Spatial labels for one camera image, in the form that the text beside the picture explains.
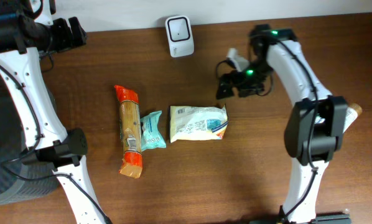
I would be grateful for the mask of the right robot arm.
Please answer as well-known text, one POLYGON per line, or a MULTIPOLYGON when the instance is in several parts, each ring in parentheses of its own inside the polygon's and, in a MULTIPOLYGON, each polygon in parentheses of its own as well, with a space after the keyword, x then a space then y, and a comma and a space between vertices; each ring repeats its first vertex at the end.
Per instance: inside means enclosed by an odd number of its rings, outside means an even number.
POLYGON ((264 96, 264 81, 279 77, 291 101, 292 111, 284 131, 284 144, 291 157, 289 190, 276 218, 263 223, 351 223, 349 214, 318 215, 317 195, 325 169, 343 141, 348 103, 333 96, 307 63, 292 29, 256 25, 249 33, 249 54, 243 58, 230 49, 224 61, 232 71, 218 76, 218 100, 264 96))

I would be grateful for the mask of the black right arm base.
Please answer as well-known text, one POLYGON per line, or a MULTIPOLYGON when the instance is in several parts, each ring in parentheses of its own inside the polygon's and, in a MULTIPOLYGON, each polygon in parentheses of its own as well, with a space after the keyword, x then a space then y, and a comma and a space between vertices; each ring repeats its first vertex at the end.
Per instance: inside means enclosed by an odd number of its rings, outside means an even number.
MULTIPOLYGON (((253 220, 248 224, 296 224, 296 222, 289 222, 280 218, 267 218, 263 220, 253 220)), ((309 222, 302 222, 299 224, 352 224, 349 214, 334 213, 329 215, 319 215, 309 222)))

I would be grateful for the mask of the teal wipes pouch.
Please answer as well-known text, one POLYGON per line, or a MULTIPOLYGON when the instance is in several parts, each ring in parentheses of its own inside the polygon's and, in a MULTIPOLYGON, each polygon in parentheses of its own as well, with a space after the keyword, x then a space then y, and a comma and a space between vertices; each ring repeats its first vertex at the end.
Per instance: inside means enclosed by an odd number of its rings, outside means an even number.
POLYGON ((142 151, 147 149, 166 148, 165 139, 158 129, 161 114, 162 111, 155 111, 141 118, 142 151))

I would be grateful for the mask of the cream snack bag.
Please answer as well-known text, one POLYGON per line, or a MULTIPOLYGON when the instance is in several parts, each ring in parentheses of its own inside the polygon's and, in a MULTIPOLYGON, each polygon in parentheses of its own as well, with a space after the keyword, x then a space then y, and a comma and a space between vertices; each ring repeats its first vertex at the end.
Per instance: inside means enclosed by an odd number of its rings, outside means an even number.
POLYGON ((228 126, 226 106, 170 106, 170 143, 221 140, 228 126))

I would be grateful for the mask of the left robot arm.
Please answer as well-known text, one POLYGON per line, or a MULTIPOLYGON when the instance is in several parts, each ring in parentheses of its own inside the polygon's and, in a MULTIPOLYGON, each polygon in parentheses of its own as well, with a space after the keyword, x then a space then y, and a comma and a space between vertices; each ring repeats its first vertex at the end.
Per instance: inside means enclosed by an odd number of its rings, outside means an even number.
POLYGON ((54 1, 0 1, 0 76, 19 115, 25 148, 17 162, 43 173, 15 173, 27 183, 56 180, 78 223, 109 223, 88 175, 84 132, 59 120, 40 67, 41 59, 86 44, 76 17, 54 19, 54 1))

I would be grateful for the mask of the white bottle with wooden cap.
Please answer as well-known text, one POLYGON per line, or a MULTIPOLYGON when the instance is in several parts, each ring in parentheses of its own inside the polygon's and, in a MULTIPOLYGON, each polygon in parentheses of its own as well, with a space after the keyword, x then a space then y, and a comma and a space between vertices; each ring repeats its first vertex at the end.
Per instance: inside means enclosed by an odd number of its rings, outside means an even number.
POLYGON ((351 124, 359 117, 359 115, 362 114, 362 112, 363 110, 360 105, 356 103, 348 105, 343 132, 345 132, 351 126, 351 124))

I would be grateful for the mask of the orange spaghetti packet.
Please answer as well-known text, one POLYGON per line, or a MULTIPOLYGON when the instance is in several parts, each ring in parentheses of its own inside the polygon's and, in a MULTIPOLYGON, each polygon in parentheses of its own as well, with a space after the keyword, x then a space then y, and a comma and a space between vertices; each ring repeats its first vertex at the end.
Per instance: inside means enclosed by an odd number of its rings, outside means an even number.
POLYGON ((119 173, 134 179, 142 174, 141 121, 138 94, 121 85, 115 85, 119 101, 120 133, 123 159, 119 173))

